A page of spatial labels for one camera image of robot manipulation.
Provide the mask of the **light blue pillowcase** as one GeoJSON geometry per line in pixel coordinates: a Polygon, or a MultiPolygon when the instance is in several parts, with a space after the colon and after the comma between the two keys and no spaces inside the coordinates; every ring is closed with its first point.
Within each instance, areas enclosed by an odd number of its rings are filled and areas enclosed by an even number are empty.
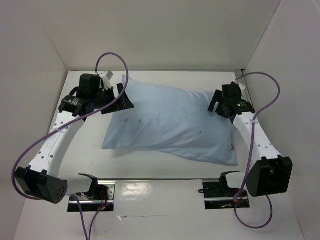
{"type": "Polygon", "coordinates": [[[148,149],[191,161],[237,166],[231,122],[208,111],[214,96],[122,77],[134,107],[112,114],[103,150],[148,149]]]}

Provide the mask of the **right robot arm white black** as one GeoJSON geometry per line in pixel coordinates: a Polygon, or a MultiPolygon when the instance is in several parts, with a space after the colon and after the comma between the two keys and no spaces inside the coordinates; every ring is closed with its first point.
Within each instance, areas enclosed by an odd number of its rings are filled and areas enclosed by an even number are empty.
{"type": "Polygon", "coordinates": [[[208,111],[216,112],[233,124],[249,149],[249,159],[244,172],[223,172],[218,190],[223,196],[235,198],[246,191],[252,197],[286,193],[289,187],[293,162],[282,156],[261,127],[256,111],[242,98],[239,84],[225,84],[216,90],[208,111]]]}

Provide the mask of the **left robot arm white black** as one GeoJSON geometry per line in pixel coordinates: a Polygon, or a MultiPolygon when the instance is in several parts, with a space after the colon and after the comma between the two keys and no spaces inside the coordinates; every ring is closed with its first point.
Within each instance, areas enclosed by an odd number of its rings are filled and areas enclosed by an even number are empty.
{"type": "Polygon", "coordinates": [[[43,143],[41,149],[27,167],[15,166],[13,169],[13,183],[22,189],[22,196],[58,204],[65,196],[73,194],[92,200],[104,190],[97,177],[90,174],[81,173],[77,178],[69,179],[61,179],[58,175],[65,154],[88,117],[134,108],[126,94],[129,76],[125,75],[124,83],[117,84],[118,96],[112,86],[104,85],[111,77],[110,72],[103,77],[82,74],[79,85],[62,99],[51,132],[38,140],[43,143]]]}

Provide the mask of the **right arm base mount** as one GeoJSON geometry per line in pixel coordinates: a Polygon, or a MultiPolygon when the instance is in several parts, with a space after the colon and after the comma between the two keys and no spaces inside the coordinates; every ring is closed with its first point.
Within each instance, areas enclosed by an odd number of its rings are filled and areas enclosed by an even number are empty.
{"type": "Polygon", "coordinates": [[[198,193],[203,195],[206,210],[234,209],[237,204],[238,208],[250,208],[246,191],[240,195],[237,201],[233,200],[238,191],[239,189],[223,186],[218,181],[204,181],[198,193]]]}

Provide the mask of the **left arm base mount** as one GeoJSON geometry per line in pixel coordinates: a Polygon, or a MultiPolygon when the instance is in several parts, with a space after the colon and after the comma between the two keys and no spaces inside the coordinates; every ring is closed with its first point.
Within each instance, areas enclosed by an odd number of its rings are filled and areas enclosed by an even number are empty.
{"type": "Polygon", "coordinates": [[[81,209],[84,213],[113,212],[115,207],[116,181],[99,179],[94,196],[76,193],[81,209]]]}

